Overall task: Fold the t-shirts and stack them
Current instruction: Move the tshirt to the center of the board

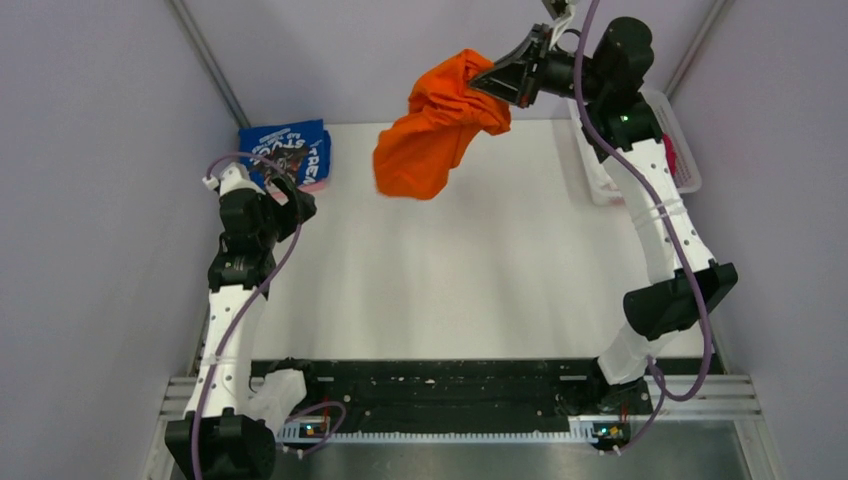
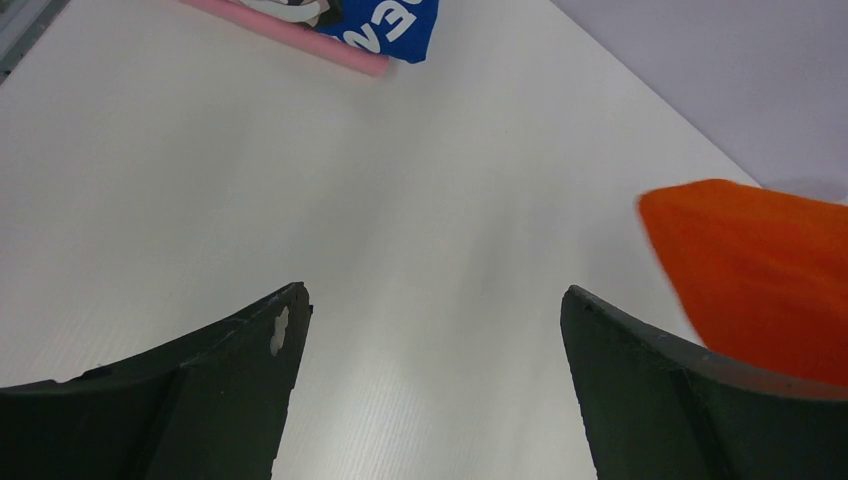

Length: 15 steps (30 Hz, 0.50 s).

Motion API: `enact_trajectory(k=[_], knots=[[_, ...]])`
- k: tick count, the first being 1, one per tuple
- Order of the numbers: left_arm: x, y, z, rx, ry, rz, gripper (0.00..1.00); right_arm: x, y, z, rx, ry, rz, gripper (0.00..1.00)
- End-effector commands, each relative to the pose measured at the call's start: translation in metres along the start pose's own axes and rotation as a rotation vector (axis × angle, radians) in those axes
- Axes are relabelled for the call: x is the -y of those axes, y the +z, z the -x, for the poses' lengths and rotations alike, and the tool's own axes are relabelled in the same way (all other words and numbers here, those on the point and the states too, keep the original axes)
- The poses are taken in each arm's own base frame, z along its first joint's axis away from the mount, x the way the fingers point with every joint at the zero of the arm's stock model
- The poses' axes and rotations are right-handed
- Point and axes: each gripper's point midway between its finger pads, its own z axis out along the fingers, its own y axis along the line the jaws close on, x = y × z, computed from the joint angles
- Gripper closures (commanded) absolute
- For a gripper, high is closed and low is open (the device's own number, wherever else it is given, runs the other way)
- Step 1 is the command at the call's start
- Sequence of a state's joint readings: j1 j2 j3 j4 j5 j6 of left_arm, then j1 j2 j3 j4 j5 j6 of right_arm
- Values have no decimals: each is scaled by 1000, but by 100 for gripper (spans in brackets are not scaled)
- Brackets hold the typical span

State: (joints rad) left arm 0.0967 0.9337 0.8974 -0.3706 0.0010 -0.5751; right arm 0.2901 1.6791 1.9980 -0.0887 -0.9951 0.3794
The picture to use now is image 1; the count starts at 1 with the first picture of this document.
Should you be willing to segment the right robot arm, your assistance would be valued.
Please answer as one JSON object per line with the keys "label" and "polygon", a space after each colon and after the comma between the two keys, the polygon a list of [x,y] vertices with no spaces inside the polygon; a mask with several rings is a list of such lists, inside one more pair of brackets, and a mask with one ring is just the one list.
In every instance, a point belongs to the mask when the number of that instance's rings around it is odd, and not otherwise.
{"label": "right robot arm", "polygon": [[736,285],[698,237],[667,159],[661,124],[642,93],[654,61],[653,35],[632,17],[612,20],[592,54],[557,48],[553,29],[535,25],[525,39],[470,86],[520,108],[538,94],[571,99],[582,135],[610,175],[645,255],[649,283],[624,296],[625,325],[595,360],[586,385],[589,404],[612,412],[653,366],[670,338],[699,327],[703,355],[712,355],[710,312]]}

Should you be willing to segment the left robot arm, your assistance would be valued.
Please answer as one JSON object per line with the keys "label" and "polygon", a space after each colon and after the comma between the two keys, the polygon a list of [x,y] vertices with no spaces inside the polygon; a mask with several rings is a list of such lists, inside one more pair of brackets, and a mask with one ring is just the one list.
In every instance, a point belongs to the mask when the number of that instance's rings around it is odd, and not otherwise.
{"label": "left robot arm", "polygon": [[277,163],[247,154],[221,158],[205,186],[218,196],[223,230],[208,269],[208,323],[192,394],[180,419],[167,423],[165,445],[188,479],[267,479],[277,434],[293,413],[319,404],[320,386],[297,370],[268,375],[251,388],[256,328],[270,284],[316,213]]}

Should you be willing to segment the orange t-shirt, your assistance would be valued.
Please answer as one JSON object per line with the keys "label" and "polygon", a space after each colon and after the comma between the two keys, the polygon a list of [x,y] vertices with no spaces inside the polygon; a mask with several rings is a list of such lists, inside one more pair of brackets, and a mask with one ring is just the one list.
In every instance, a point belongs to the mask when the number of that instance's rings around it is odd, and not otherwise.
{"label": "orange t-shirt", "polygon": [[372,166],[380,194],[431,200],[446,187],[479,133],[510,131],[509,104],[470,85],[493,66],[477,51],[464,49],[415,82],[407,113],[377,138]]}

